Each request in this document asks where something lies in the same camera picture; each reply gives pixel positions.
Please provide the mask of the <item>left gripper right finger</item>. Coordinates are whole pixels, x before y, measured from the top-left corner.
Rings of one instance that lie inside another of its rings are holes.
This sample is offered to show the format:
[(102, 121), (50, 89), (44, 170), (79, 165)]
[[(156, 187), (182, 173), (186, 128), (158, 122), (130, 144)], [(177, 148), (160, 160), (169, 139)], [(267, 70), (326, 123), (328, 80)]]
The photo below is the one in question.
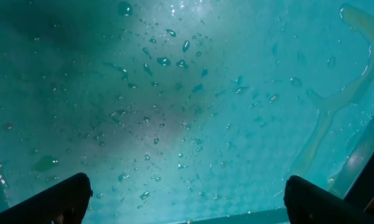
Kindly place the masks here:
[(290, 224), (374, 224), (373, 215), (298, 175), (286, 181), (284, 204)]

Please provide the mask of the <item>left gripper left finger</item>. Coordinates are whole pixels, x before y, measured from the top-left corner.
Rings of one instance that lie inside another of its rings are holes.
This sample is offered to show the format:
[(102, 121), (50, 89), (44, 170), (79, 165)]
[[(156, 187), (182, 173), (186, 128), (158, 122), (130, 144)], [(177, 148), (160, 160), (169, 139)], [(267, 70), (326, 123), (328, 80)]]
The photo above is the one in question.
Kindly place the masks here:
[(90, 198), (90, 179), (77, 173), (0, 213), (0, 224), (81, 224)]

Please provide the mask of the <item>black water tray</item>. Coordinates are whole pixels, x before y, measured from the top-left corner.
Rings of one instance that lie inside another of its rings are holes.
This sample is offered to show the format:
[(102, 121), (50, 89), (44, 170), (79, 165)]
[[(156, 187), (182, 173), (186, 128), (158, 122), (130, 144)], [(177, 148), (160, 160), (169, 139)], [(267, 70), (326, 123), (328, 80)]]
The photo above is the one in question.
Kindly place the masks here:
[(374, 216), (374, 153), (344, 200)]

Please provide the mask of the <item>teal plastic tray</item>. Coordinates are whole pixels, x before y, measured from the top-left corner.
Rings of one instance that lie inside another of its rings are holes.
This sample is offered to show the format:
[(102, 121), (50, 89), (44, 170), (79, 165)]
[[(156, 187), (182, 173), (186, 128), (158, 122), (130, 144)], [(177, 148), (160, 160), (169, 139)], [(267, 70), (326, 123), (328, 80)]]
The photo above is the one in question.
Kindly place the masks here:
[(285, 222), (374, 153), (374, 1), (0, 1), (0, 212), (79, 172), (84, 223)]

